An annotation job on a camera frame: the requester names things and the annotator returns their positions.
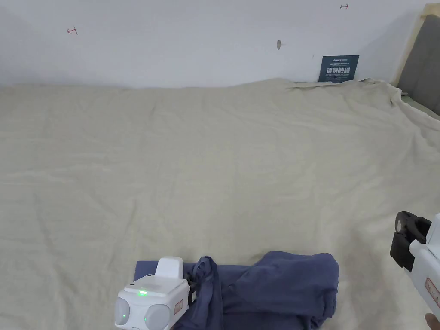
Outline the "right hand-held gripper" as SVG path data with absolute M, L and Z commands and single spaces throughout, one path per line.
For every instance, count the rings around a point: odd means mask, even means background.
M 440 316 L 440 215 L 432 221 L 401 211 L 390 256 L 410 277 L 431 312 Z

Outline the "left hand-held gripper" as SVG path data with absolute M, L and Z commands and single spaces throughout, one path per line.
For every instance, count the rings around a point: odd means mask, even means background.
M 114 324 L 123 330 L 171 330 L 196 301 L 196 283 L 183 275 L 183 259 L 162 257 L 154 274 L 119 293 Z

